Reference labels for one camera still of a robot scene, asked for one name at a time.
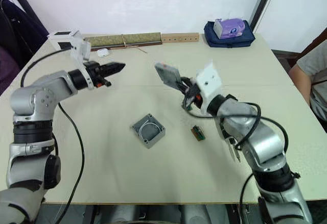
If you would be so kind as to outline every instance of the person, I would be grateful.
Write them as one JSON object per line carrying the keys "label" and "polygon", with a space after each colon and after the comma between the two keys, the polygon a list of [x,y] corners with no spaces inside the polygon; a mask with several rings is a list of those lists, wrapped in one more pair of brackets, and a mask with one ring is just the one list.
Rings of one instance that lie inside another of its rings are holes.
{"label": "person", "polygon": [[300,58],[289,76],[327,132],[327,40]]}

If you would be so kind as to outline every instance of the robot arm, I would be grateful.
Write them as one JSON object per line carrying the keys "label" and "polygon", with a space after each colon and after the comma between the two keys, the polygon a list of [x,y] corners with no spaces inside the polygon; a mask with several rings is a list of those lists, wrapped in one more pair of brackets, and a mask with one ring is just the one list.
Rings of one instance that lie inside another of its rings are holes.
{"label": "robot arm", "polygon": [[[252,129],[257,111],[249,104],[221,95],[221,80],[212,64],[200,71],[195,79],[181,78],[176,68],[164,64],[157,63],[155,67],[165,84],[185,94],[183,107],[194,103],[202,114],[215,119],[218,130],[224,129],[240,142]],[[263,221],[312,223],[308,206],[287,164],[280,137],[259,121],[253,133],[239,147],[261,194],[259,205]]]}
{"label": "robot arm", "polygon": [[44,76],[11,96],[14,142],[10,144],[8,189],[0,192],[0,223],[32,223],[47,190],[60,182],[60,158],[52,155],[52,120],[58,103],[88,87],[110,86],[105,77],[125,64],[88,61],[89,44],[76,40],[71,56],[79,69]]}

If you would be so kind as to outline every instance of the gray shirt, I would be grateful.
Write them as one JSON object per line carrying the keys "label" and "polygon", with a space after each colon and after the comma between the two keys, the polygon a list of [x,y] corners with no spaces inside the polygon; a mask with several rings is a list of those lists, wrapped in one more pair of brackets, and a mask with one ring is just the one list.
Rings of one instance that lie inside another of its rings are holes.
{"label": "gray shirt", "polygon": [[[311,83],[327,79],[327,40],[297,61],[297,65],[311,78]],[[310,93],[313,112],[327,121],[327,82],[313,85]]]}

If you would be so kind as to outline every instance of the person's arm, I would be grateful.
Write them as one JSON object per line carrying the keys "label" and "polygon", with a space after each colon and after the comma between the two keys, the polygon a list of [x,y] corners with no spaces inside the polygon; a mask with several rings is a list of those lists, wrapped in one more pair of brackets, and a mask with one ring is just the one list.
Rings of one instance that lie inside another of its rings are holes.
{"label": "person's arm", "polygon": [[311,79],[302,69],[295,64],[289,72],[294,85],[302,94],[308,105],[310,106]]}

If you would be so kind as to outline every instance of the table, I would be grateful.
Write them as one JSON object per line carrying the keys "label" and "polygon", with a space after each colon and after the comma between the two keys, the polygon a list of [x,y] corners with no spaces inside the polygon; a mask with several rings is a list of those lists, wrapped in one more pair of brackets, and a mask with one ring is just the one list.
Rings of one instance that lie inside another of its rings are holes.
{"label": "table", "polygon": [[[259,54],[263,55],[261,59],[266,63],[265,69],[269,70],[266,79],[260,72],[263,66],[259,62],[256,68],[254,58],[245,58],[233,68],[227,68],[228,63],[231,66],[233,64],[230,60],[225,62],[225,58],[236,60],[237,56],[251,55],[246,48],[210,49],[200,42],[164,44],[142,49],[148,54],[137,49],[114,51],[114,60],[125,60],[127,65],[121,73],[110,78],[112,87],[81,90],[78,95],[62,102],[76,122],[85,147],[85,169],[73,203],[239,201],[242,185],[250,174],[243,155],[241,164],[234,162],[225,142],[218,136],[214,122],[189,117],[181,109],[182,94],[162,85],[150,58],[156,56],[169,64],[176,62],[175,66],[193,76],[196,68],[202,68],[207,61],[200,59],[198,52],[203,52],[207,57],[212,56],[215,65],[221,60],[219,65],[226,68],[219,70],[224,94],[231,93],[240,101],[260,104],[263,116],[275,119],[285,127],[290,139],[288,163],[293,171],[301,173],[298,182],[304,198],[327,198],[324,186],[327,175],[324,167],[327,164],[326,133],[278,61],[270,56],[271,51],[260,35],[256,35],[252,50],[257,62]],[[32,61],[50,51],[52,49],[46,42]],[[35,80],[38,72],[45,74],[60,69],[74,69],[68,57],[68,53],[62,53],[43,61],[29,73],[26,84]],[[249,75],[242,73],[242,69],[247,70]],[[244,83],[237,73],[244,78]],[[20,76],[21,73],[0,97],[0,176],[3,176],[0,189],[6,188],[7,149],[13,139],[9,96],[18,87]],[[147,113],[152,113],[166,128],[165,137],[151,149],[145,148],[129,129]],[[198,142],[193,136],[190,129],[194,125],[204,130],[205,141]],[[59,143],[62,177],[60,184],[50,190],[45,198],[47,203],[62,203],[67,202],[73,188],[81,156],[75,131],[59,110],[55,113],[53,126]],[[258,194],[252,180],[247,186],[244,201],[256,202]]]}

